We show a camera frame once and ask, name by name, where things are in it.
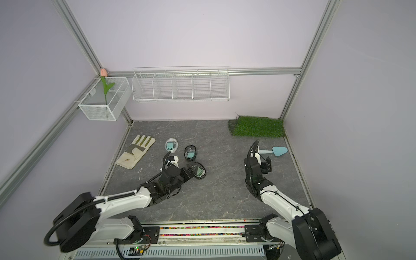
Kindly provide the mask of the teal charger cube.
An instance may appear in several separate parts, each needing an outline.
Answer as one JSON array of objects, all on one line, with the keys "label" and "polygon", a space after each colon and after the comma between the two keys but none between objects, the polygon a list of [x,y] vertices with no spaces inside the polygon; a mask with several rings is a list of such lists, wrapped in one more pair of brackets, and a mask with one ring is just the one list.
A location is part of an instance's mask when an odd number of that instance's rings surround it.
[{"label": "teal charger cube", "polygon": [[166,149],[167,149],[168,151],[172,151],[172,150],[174,149],[174,144],[173,144],[173,143],[167,143],[167,145],[166,145]]},{"label": "teal charger cube", "polygon": [[185,153],[185,158],[189,161],[193,161],[196,157],[196,152],[193,149],[189,149]]}]

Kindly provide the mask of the clear round pouch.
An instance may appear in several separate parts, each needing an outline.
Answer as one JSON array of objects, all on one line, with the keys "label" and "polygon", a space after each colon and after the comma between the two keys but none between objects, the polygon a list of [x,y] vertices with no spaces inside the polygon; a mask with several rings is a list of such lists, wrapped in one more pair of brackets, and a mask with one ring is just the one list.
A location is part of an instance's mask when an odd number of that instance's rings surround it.
[{"label": "clear round pouch", "polygon": [[169,138],[165,142],[165,149],[167,152],[174,153],[178,148],[178,141],[175,138]]}]

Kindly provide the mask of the green charger cube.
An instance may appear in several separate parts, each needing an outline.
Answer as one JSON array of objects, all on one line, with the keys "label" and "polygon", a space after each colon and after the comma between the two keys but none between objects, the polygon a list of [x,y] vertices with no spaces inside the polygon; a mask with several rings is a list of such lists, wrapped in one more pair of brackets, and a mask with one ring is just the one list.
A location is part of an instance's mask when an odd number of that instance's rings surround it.
[{"label": "green charger cube", "polygon": [[195,166],[194,172],[196,177],[201,177],[204,174],[204,170],[200,166]]}]

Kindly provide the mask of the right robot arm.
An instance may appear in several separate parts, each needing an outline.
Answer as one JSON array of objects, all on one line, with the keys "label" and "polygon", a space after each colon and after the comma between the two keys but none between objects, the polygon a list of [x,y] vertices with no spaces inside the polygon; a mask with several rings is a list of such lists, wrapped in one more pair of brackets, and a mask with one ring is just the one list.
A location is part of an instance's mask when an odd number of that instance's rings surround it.
[{"label": "right robot arm", "polygon": [[263,158],[255,141],[244,159],[245,183],[249,192],[275,213],[261,219],[261,238],[275,238],[296,249],[303,260],[331,260],[341,254],[341,245],[326,215],[319,208],[303,206],[269,181],[271,161]]}]

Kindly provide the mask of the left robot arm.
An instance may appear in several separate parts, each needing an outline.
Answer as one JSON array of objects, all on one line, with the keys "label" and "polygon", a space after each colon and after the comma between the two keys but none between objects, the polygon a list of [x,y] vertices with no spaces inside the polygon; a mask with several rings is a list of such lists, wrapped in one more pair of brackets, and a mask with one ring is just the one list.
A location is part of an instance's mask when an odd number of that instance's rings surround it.
[{"label": "left robot arm", "polygon": [[175,157],[167,153],[161,171],[132,191],[93,197],[85,192],[76,197],[53,220],[43,239],[48,247],[58,246],[61,252],[72,252],[91,241],[111,239],[115,245],[145,244],[152,236],[136,216],[116,219],[115,216],[134,209],[144,209],[176,196],[192,178],[203,178],[206,169],[198,162],[179,168]]}]

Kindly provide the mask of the teal garden trowel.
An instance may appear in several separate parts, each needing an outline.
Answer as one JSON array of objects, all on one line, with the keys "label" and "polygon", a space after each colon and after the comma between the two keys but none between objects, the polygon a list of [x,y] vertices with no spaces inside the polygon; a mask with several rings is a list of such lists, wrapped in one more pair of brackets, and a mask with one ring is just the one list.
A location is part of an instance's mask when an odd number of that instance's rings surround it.
[{"label": "teal garden trowel", "polygon": [[288,152],[286,147],[273,147],[271,150],[259,149],[259,154],[273,154],[276,157],[280,157]]}]

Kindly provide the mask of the green artificial grass mat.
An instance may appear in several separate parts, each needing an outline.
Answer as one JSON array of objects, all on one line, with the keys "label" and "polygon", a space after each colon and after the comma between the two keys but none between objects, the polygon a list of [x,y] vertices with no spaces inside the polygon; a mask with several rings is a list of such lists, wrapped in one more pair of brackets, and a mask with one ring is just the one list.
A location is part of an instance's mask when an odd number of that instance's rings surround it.
[{"label": "green artificial grass mat", "polygon": [[284,122],[281,119],[240,115],[237,119],[229,120],[227,125],[231,135],[238,137],[283,138],[286,136]]}]

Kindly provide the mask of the beige work glove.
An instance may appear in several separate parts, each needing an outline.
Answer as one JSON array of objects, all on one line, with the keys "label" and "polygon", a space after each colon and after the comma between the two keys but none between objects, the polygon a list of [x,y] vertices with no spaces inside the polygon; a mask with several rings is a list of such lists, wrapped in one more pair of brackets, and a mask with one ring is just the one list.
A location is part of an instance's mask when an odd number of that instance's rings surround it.
[{"label": "beige work glove", "polygon": [[156,139],[150,135],[137,135],[115,164],[128,170],[133,169],[155,142]]}]

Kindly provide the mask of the white mesh box basket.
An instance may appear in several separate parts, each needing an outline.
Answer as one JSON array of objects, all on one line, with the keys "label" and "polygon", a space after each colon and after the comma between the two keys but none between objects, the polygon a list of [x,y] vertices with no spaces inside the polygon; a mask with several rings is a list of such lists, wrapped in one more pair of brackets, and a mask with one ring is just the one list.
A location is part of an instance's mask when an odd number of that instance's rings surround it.
[{"label": "white mesh box basket", "polygon": [[107,93],[107,102],[100,78],[78,104],[81,111],[91,121],[116,121],[132,95],[132,87],[127,78],[107,77],[107,83],[115,85]]}]

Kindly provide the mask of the artificial pink tulip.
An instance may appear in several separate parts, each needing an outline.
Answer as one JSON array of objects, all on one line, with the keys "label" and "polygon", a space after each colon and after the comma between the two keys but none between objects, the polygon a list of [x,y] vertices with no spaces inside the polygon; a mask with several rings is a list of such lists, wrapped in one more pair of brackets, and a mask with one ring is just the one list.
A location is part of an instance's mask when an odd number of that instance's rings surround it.
[{"label": "artificial pink tulip", "polygon": [[109,92],[109,90],[115,85],[114,82],[112,83],[107,83],[106,78],[108,77],[108,72],[105,68],[100,69],[100,80],[103,86],[103,92],[104,92],[104,97],[105,97],[105,104],[108,105],[107,102],[107,93]]}]

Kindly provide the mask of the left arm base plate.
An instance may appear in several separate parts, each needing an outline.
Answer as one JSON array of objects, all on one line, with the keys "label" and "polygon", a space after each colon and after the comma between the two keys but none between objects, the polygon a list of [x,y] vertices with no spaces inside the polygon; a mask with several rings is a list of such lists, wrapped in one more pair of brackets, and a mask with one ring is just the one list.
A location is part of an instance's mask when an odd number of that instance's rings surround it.
[{"label": "left arm base plate", "polygon": [[141,230],[134,230],[127,238],[119,239],[119,245],[125,244],[157,244],[160,226],[145,226]]}]

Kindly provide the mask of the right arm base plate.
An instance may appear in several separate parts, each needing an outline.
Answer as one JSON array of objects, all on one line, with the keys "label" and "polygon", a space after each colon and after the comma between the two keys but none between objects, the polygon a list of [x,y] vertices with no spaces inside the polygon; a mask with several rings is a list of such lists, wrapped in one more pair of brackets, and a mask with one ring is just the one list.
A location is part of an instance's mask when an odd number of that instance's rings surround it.
[{"label": "right arm base plate", "polygon": [[284,242],[276,236],[273,236],[265,224],[249,224],[244,226],[244,234],[246,241],[249,243],[259,242]]}]

